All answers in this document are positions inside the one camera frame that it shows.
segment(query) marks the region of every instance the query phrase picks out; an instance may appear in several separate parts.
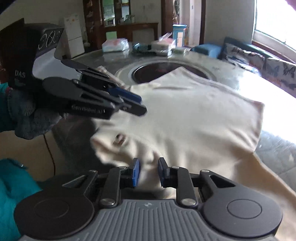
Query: blue box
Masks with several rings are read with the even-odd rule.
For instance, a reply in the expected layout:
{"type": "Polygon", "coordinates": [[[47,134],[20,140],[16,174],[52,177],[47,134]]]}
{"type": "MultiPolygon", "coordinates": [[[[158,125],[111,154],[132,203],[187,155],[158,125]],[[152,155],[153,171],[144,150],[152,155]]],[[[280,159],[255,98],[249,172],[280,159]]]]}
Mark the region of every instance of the blue box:
{"type": "Polygon", "coordinates": [[[184,46],[186,28],[187,28],[187,25],[183,25],[183,24],[173,25],[173,39],[176,40],[176,47],[184,46]]]}

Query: gray glove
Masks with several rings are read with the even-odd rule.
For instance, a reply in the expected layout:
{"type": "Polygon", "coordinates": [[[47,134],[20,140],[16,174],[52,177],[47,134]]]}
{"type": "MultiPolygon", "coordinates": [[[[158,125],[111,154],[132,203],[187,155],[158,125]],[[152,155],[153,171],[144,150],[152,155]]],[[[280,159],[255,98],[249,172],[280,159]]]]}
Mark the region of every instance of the gray glove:
{"type": "Polygon", "coordinates": [[[15,122],[15,135],[23,139],[33,139],[48,132],[64,117],[46,108],[36,108],[33,97],[26,92],[10,89],[7,107],[15,122]]]}

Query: butterfly pattern pillow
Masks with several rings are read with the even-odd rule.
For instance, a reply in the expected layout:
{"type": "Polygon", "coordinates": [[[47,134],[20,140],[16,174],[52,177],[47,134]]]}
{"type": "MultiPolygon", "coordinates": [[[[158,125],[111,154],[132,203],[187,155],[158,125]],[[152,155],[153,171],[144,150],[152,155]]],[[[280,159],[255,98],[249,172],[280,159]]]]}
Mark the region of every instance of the butterfly pattern pillow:
{"type": "Polygon", "coordinates": [[[296,65],[275,58],[266,60],[262,77],[296,98],[296,65]]]}
{"type": "Polygon", "coordinates": [[[265,57],[226,43],[222,60],[261,76],[265,57]]]}

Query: refrigerator door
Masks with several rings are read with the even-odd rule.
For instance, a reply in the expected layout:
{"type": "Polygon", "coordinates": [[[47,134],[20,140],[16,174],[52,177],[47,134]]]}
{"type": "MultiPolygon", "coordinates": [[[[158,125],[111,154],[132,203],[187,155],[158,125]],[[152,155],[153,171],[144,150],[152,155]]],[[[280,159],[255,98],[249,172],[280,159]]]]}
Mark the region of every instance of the refrigerator door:
{"type": "Polygon", "coordinates": [[[81,28],[78,14],[64,18],[65,31],[68,40],[81,37],[81,28]]]}
{"type": "Polygon", "coordinates": [[[72,39],[68,41],[68,58],[74,58],[77,55],[85,52],[82,37],[72,39]]]}

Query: teal clothing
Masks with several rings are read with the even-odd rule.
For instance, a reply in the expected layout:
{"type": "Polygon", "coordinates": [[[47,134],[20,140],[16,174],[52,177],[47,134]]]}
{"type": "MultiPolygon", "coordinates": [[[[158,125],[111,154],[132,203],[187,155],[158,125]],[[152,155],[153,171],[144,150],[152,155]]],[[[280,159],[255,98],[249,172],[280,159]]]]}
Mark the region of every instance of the teal clothing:
{"type": "MultiPolygon", "coordinates": [[[[0,84],[0,132],[14,130],[6,103],[8,85],[0,84]]],[[[40,187],[17,161],[0,160],[0,241],[16,241],[21,235],[13,218],[16,205],[24,198],[41,191],[40,187]]]]}

